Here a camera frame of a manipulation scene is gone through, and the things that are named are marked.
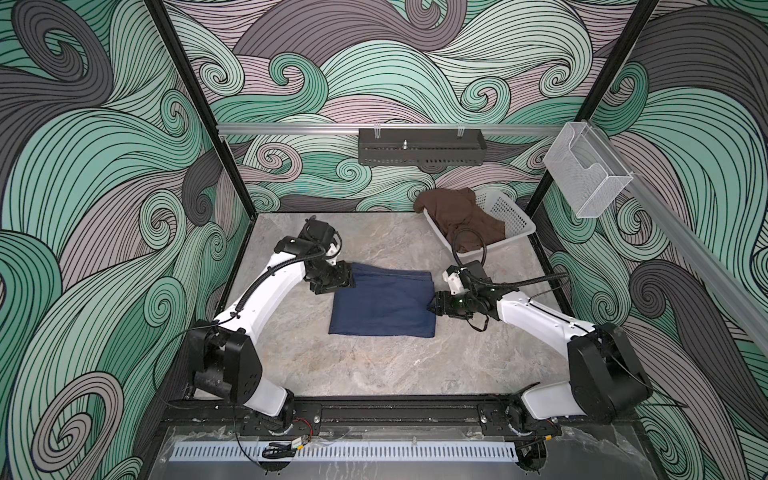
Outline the blue denim jeans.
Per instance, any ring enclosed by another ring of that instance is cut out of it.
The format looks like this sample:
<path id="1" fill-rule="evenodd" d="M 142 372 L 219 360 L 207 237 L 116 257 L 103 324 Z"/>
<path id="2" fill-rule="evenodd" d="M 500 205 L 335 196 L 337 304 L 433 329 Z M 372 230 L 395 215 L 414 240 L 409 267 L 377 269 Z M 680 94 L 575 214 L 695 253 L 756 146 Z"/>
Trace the blue denim jeans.
<path id="1" fill-rule="evenodd" d="M 428 271 L 385 269 L 354 263 L 355 285 L 334 294 L 331 335 L 432 338 L 436 315 L 428 310 L 435 294 Z"/>

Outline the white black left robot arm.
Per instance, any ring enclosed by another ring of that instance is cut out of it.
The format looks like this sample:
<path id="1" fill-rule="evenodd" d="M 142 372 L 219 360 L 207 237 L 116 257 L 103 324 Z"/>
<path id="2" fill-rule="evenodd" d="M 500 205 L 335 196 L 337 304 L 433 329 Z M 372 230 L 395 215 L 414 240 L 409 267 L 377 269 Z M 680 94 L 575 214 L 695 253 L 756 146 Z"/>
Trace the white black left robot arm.
<path id="1" fill-rule="evenodd" d="M 298 235 L 278 241 L 265 268 L 233 304 L 190 328 L 190 383 L 290 426 L 294 394 L 264 377 L 256 344 L 296 285 L 306 282 L 316 295 L 354 286 L 351 265 L 338 259 L 342 245 L 337 230 L 314 216 Z"/>

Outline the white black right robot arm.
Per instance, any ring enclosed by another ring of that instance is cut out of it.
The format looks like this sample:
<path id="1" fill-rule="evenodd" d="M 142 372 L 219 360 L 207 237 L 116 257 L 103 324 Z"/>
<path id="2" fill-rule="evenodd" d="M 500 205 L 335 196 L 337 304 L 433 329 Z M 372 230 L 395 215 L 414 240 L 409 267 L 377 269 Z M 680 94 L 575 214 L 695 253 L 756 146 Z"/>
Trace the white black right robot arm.
<path id="1" fill-rule="evenodd" d="M 520 290 L 491 286 L 437 292 L 429 310 L 466 321 L 481 314 L 526 331 L 566 359 L 567 380 L 535 385 L 519 394 L 526 420 L 575 416 L 610 423 L 653 395 L 626 332 L 614 324 L 578 320 Z"/>

